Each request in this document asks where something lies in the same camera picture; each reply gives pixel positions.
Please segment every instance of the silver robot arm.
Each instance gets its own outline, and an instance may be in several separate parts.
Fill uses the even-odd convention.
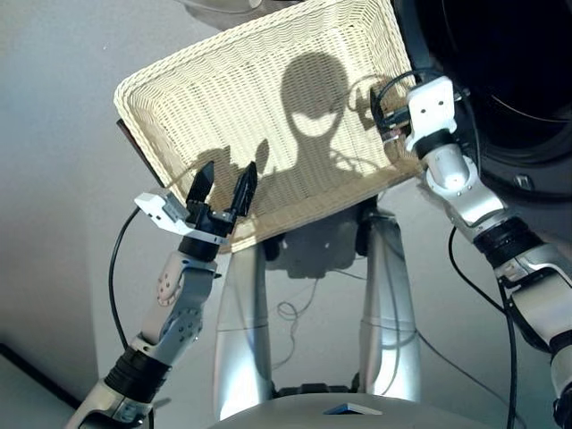
[[[183,239],[159,276],[156,299],[141,332],[107,377],[97,382],[66,429],[92,421],[103,422],[105,427],[141,425],[169,371],[198,339],[203,306],[215,277],[213,261],[238,216],[248,212],[257,186],[257,169],[254,163],[248,166],[237,182],[231,207],[218,213],[204,203],[213,181],[213,163],[209,163],[195,177],[186,208],[164,189],[136,198],[137,205],[157,226]]]
[[[446,77],[412,89],[408,150],[426,164],[427,188],[510,292],[508,311],[524,338],[551,354],[554,418],[561,427],[572,427],[572,263],[483,185],[475,164],[451,136],[453,106],[453,86]]]

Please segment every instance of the gray floor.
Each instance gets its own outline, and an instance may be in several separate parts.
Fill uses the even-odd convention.
[[[216,31],[167,0],[4,0],[0,5],[2,341],[78,397],[120,353],[106,300],[108,257],[132,199],[154,186],[114,126],[114,89],[141,67]],[[384,204],[398,215],[403,230],[419,328],[506,397],[506,327],[450,268],[446,217],[415,181],[388,192]],[[176,243],[143,218],[129,230],[116,276],[129,335],[137,331],[154,279]],[[456,246],[467,275],[494,295],[489,266],[462,239]],[[219,258],[222,273],[227,262]],[[364,261],[344,269],[364,275]],[[267,274],[274,360],[290,347],[289,326],[275,307],[284,299],[303,305],[312,282],[291,279],[283,269]],[[223,279],[216,282],[206,304],[200,341],[158,397],[169,400],[157,411],[158,428],[213,423],[214,325],[222,284]],[[358,369],[363,292],[362,281],[341,273],[320,280],[300,322],[296,353],[274,374],[278,386],[349,383]],[[519,410],[528,427],[552,427],[549,359],[520,339],[519,346]],[[422,358],[423,401],[503,426],[506,409],[495,398],[427,349]],[[10,401],[2,403],[10,407]],[[30,416],[44,412],[32,405]],[[34,421],[9,426],[44,427]]]

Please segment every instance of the wire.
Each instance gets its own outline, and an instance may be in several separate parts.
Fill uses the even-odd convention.
[[[375,97],[375,106],[376,108],[381,109],[381,102],[383,97],[387,94],[387,92],[391,89],[391,87],[395,86],[397,83],[399,83],[401,80],[404,80],[405,78],[408,78],[410,76],[420,76],[422,74],[429,74],[432,75],[434,77],[441,77],[444,76],[443,73],[441,73],[440,71],[436,71],[435,69],[429,68],[429,67],[425,67],[425,68],[418,68],[415,70],[410,70],[410,71],[406,71],[405,73],[401,73],[399,76],[391,79],[383,88],[382,90],[379,92],[379,94],[377,94],[377,96]],[[463,91],[463,89],[455,82],[453,83],[453,88],[459,93],[459,95],[461,96],[461,99],[463,100],[463,105],[465,105],[465,110],[467,110],[467,115],[469,118],[469,121],[471,121],[471,128],[473,129],[473,135],[475,138],[475,164],[476,164],[476,170],[478,172],[479,177],[481,176],[481,138],[479,136],[479,131],[476,128],[476,118],[475,118],[475,111],[473,110],[473,106],[471,105],[471,102],[468,99],[467,94],[465,94],[465,91]]]
[[[457,272],[458,276],[465,281],[476,293],[481,295],[483,299],[485,299],[489,304],[491,304],[497,311],[500,311],[502,314],[506,314],[504,308],[502,308],[499,304],[497,304],[491,297],[489,297],[486,293],[484,293],[478,286],[476,286],[473,282],[471,282],[468,277],[460,270],[455,261],[455,255],[453,254],[453,239],[455,238],[455,232],[457,232],[457,227],[453,226],[453,229],[450,231],[449,235],[449,243],[447,246],[447,250],[449,251],[449,260],[450,264],[453,266],[453,269]]]
[[[515,336],[515,327],[512,323],[512,319],[510,317],[509,312],[507,311],[508,308],[508,300],[507,294],[502,285],[499,284],[499,293],[502,299],[502,307],[499,306],[491,297],[489,297],[486,293],[484,293],[481,289],[479,289],[474,283],[472,283],[458,268],[457,262],[455,262],[455,256],[453,254],[453,239],[455,238],[455,232],[457,231],[456,227],[450,232],[449,236],[449,244],[448,244],[448,251],[449,251],[449,260],[453,268],[459,275],[461,279],[463,279],[473,290],[475,290],[481,297],[483,297],[489,304],[491,304],[494,308],[500,311],[502,314],[505,315],[507,319],[507,327],[509,329],[509,345],[510,345],[510,390],[509,390],[509,414],[507,416],[507,429],[514,428],[515,425],[515,418],[517,414],[517,379],[518,379],[518,362],[517,362],[517,339]]]
[[[125,332],[123,331],[122,322],[119,318],[119,314],[117,313],[117,302],[115,301],[115,285],[114,285],[114,273],[115,273],[115,263],[117,262],[117,254],[119,253],[119,247],[122,244],[123,236],[129,228],[129,225],[139,213],[139,207],[136,207],[125,223],[123,224],[122,228],[119,230],[119,234],[117,234],[117,239],[115,240],[114,251],[111,254],[111,260],[109,261],[109,273],[107,275],[107,287],[109,291],[109,306],[111,307],[111,314],[114,319],[115,329],[117,330],[117,334],[119,335],[119,340],[122,342],[123,349],[126,350],[129,347],[129,343],[127,342],[127,338],[125,338]],[[149,423],[149,429],[155,428],[155,411],[151,408],[149,414],[147,415],[147,421]]]
[[[333,271],[334,273],[347,275],[348,277],[351,277],[352,279],[364,280],[364,281],[367,280],[366,277],[362,277],[361,275],[355,275],[355,274],[352,274],[352,273],[347,273],[347,272],[342,271],[342,270],[332,270],[332,271]]]
[[[507,292],[504,287],[499,284],[500,297],[505,308],[509,307],[507,300]],[[510,313],[505,314],[507,318],[507,327],[509,328],[509,344],[510,344],[510,391],[509,391],[509,415],[507,416],[507,429],[515,427],[515,416],[517,413],[517,383],[518,383],[518,360],[517,360],[517,339],[515,336],[515,326],[512,323]]]
[[[494,391],[493,389],[491,389],[489,386],[487,386],[486,384],[484,384],[483,382],[481,382],[479,379],[477,379],[476,377],[474,377],[473,375],[471,375],[470,373],[468,373],[467,371],[465,371],[463,368],[461,368],[459,365],[455,364],[452,360],[450,360],[448,357],[444,356],[433,344],[431,344],[431,342],[429,342],[429,340],[417,329],[417,335],[419,336],[419,340],[421,340],[425,346],[427,346],[427,348],[429,350],[431,350],[435,355],[437,355],[439,358],[441,358],[444,362],[446,362],[447,364],[449,364],[450,366],[452,366],[453,368],[455,368],[457,371],[459,371],[461,374],[463,374],[466,378],[468,378],[470,381],[472,381],[473,383],[475,383],[476,385],[480,386],[481,388],[483,388],[485,391],[488,391],[493,397],[495,397],[497,400],[499,400],[500,402],[502,402],[507,408],[510,408],[510,404],[509,402],[507,402],[504,398],[502,398],[502,396],[497,393],[496,391]],[[520,423],[520,425],[522,426],[523,429],[526,429],[526,423],[524,421],[524,419],[522,418],[521,415],[519,415],[518,413],[515,413],[515,417],[516,420]]]
[[[288,353],[288,355],[286,355],[286,357],[283,360],[276,362],[275,364],[272,365],[273,370],[276,370],[281,366],[287,364],[290,361],[290,359],[292,359],[292,356],[294,356],[294,352],[296,351],[296,330],[298,329],[299,326],[299,319],[300,317],[302,317],[302,315],[304,315],[304,313],[306,313],[306,311],[312,305],[318,281],[319,279],[315,279],[314,286],[312,287],[312,293],[310,294],[310,298],[300,310],[298,310],[291,302],[288,301],[281,301],[276,307],[276,312],[278,313],[278,316],[281,319],[287,322],[292,322],[292,324],[290,325],[290,341],[292,345],[290,347],[290,352]]]

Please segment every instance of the black cable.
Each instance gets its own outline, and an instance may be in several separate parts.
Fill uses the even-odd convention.
[[[489,297],[486,293],[484,293],[478,286],[476,286],[473,282],[471,282],[468,277],[460,270],[455,261],[455,255],[453,254],[453,239],[455,238],[455,232],[457,232],[457,227],[453,226],[453,229],[450,231],[449,235],[449,243],[447,246],[447,250],[449,251],[449,260],[450,264],[453,266],[455,272],[457,272],[458,276],[465,281],[476,293],[481,295],[483,299],[485,299],[489,304],[491,304],[496,310],[500,311],[502,314],[506,314],[504,308],[502,308],[499,304],[497,304],[491,297]]]
[[[117,234],[117,239],[115,240],[114,251],[111,254],[111,260],[109,261],[109,273],[107,275],[107,286],[109,291],[109,306],[111,307],[111,314],[114,318],[115,329],[119,335],[119,340],[122,342],[123,349],[126,350],[129,347],[127,338],[125,338],[125,332],[123,331],[122,322],[119,319],[119,314],[117,313],[117,303],[115,302],[115,287],[114,287],[114,272],[115,272],[115,262],[117,261],[117,254],[119,253],[119,247],[122,244],[123,236],[129,228],[131,221],[135,218],[137,213],[139,213],[139,207],[136,207],[133,212],[129,215],[122,228]],[[155,428],[155,412],[151,408],[149,414],[147,415],[147,421],[149,422],[149,429]]]
[[[499,284],[500,297],[505,308],[509,308],[507,300],[507,292],[504,287]],[[509,392],[509,415],[507,416],[507,429],[515,427],[515,415],[517,413],[517,377],[518,377],[518,361],[517,361],[517,338],[515,336],[515,326],[512,323],[510,313],[505,314],[507,318],[507,327],[509,328],[509,344],[510,344],[510,392]]]
[[[455,261],[455,256],[453,254],[453,239],[455,238],[455,232],[457,231],[456,227],[450,232],[449,236],[449,260],[453,268],[457,272],[457,274],[463,279],[473,290],[475,290],[481,297],[486,299],[489,304],[491,304],[494,308],[500,311],[502,314],[505,315],[507,319],[507,327],[509,328],[509,345],[510,345],[510,391],[509,391],[509,414],[507,416],[507,429],[514,428],[515,425],[515,417],[517,413],[517,339],[515,336],[515,327],[512,323],[512,319],[510,318],[510,314],[507,311],[508,308],[508,301],[507,301],[507,294],[499,284],[499,293],[500,298],[502,300],[502,307],[499,306],[491,297],[489,297],[486,293],[484,293],[481,289],[479,289],[474,283],[472,283],[458,268],[457,262]]]
[[[476,385],[483,388],[485,391],[489,392],[493,397],[495,397],[497,400],[502,402],[507,408],[510,408],[510,403],[507,402],[504,398],[502,398],[502,396],[499,393],[497,393],[496,391],[491,389],[489,386],[487,386],[486,384],[481,382],[476,377],[472,376],[470,373],[465,371],[459,365],[455,364],[452,360],[450,360],[449,358],[444,356],[431,342],[429,342],[429,340],[418,329],[417,329],[417,335],[419,336],[419,340],[421,340],[424,343],[424,345],[427,346],[427,348],[429,350],[431,350],[435,355],[437,355],[444,362],[446,362],[447,364],[449,364],[450,366],[455,368],[457,371],[459,371],[461,374],[463,374],[466,378],[468,378],[471,382],[475,383]],[[517,412],[515,412],[515,418],[520,423],[522,428],[526,429],[526,423],[525,423],[525,420],[522,418],[522,416],[520,416]]]
[[[417,76],[418,77],[421,74],[429,74],[429,75],[432,75],[432,76],[437,77],[437,78],[444,76],[443,73],[441,73],[440,71],[437,71],[435,69],[428,68],[428,67],[427,68],[418,68],[415,70],[406,71],[405,73],[401,73],[399,76],[391,79],[382,88],[382,90],[379,92],[379,94],[377,94],[377,96],[375,97],[375,104],[374,104],[375,108],[381,109],[382,99],[385,96],[385,94],[387,94],[387,92],[391,89],[391,87],[396,85],[401,80],[408,78],[409,76]],[[471,128],[473,129],[473,135],[475,137],[475,164],[476,164],[476,170],[477,170],[478,175],[480,177],[481,176],[481,138],[479,136],[479,131],[476,127],[475,111],[473,110],[473,106],[471,105],[471,102],[469,101],[468,96],[467,96],[467,94],[465,94],[463,89],[457,83],[455,83],[455,82],[452,82],[452,83],[453,83],[453,88],[461,96],[461,99],[463,100],[463,105],[465,105],[465,110],[467,110],[467,115],[468,115],[469,121],[471,121]]]

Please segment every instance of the woven basket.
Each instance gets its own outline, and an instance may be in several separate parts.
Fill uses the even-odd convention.
[[[368,91],[410,69],[390,0],[310,0],[230,29],[130,76],[114,102],[142,154],[184,200],[211,159],[209,203],[231,203],[257,161],[250,215],[233,251],[323,218],[413,175],[384,145]],[[384,100],[405,104],[412,81]]]

